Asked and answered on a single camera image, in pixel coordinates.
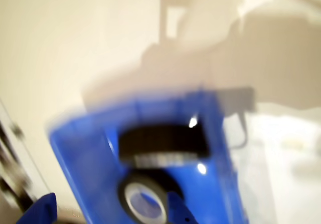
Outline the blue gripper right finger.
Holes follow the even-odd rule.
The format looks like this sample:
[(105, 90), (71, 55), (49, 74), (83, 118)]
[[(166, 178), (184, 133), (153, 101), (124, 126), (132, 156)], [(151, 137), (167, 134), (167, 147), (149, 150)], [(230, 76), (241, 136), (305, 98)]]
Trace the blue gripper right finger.
[(197, 224), (195, 217), (185, 205), (181, 197), (175, 192), (168, 193), (169, 223)]

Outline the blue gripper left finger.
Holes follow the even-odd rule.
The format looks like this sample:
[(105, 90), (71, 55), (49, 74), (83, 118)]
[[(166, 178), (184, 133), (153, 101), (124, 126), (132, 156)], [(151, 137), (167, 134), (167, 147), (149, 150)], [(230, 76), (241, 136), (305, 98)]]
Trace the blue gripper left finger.
[(57, 221), (55, 193), (48, 193), (38, 199), (19, 219), (19, 224), (52, 224)]

